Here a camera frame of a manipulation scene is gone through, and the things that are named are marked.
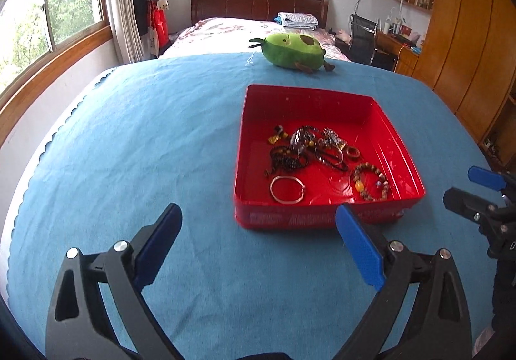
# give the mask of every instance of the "red plastic tray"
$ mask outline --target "red plastic tray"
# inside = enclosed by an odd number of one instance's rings
[[[272,178],[267,138],[281,124],[292,134],[303,125],[331,128],[362,157],[357,162],[345,159],[349,171],[342,173],[317,160],[294,173],[306,186],[302,201],[296,205],[277,203],[269,191]],[[276,145],[287,145],[285,141]],[[360,162],[371,162],[385,173],[391,191],[387,200],[365,201],[354,188],[350,172]],[[373,196],[373,173],[363,174],[363,182]],[[296,199],[300,186],[295,181],[278,180],[274,192],[284,200]],[[355,213],[367,223],[392,222],[425,195],[421,178],[405,145],[378,103],[370,96],[322,89],[250,85],[243,106],[236,163],[235,217],[252,229],[299,229],[335,226],[335,211],[342,203],[352,203]]]

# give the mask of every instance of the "bottle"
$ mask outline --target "bottle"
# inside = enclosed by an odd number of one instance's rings
[[[399,29],[401,28],[402,26],[402,20],[399,19],[399,18],[396,18],[394,20],[394,30],[393,30],[393,34],[399,34]]]
[[[385,24],[383,26],[383,33],[388,34],[389,29],[391,29],[391,19],[387,16],[387,19],[385,20]]]

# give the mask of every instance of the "blue gripper pad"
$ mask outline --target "blue gripper pad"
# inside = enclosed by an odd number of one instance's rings
[[[490,170],[472,166],[468,169],[468,179],[491,190],[501,191],[507,187],[504,177]]]
[[[141,291],[152,284],[183,224],[181,209],[169,204],[156,221],[156,228],[135,260],[133,285]]]
[[[367,284],[374,286],[376,291],[380,291],[386,280],[383,272],[383,258],[368,238],[360,222],[345,205],[341,205],[337,209],[335,222],[362,278]]]

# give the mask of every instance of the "tree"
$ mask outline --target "tree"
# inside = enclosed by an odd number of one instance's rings
[[[91,0],[48,0],[47,5],[56,44],[94,23]],[[15,24],[12,53],[0,58],[0,91],[49,50],[45,13],[40,6],[33,5]]]
[[[56,44],[94,23],[91,0],[48,0],[48,13]]]

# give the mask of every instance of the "blue bedsheet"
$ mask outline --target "blue bedsheet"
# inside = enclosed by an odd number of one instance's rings
[[[248,57],[202,55],[120,67],[47,146],[16,220],[8,274],[9,306],[35,345],[44,349],[48,304],[66,250],[106,251],[174,202],[182,208],[183,228],[143,295],[186,359],[264,351],[296,360],[334,356],[375,291],[336,231],[264,233],[235,223],[238,130],[251,83],[349,91],[379,102],[427,190],[384,233],[414,251],[451,250],[478,335],[491,320],[495,263],[486,256],[486,239],[447,212],[442,196],[456,186],[500,201],[468,182],[471,165],[487,164],[445,104],[421,82],[364,65],[332,62],[333,73],[310,76],[274,67],[261,54],[246,67]],[[115,331],[131,347],[112,299],[107,305]],[[409,311],[407,304],[388,346]]]

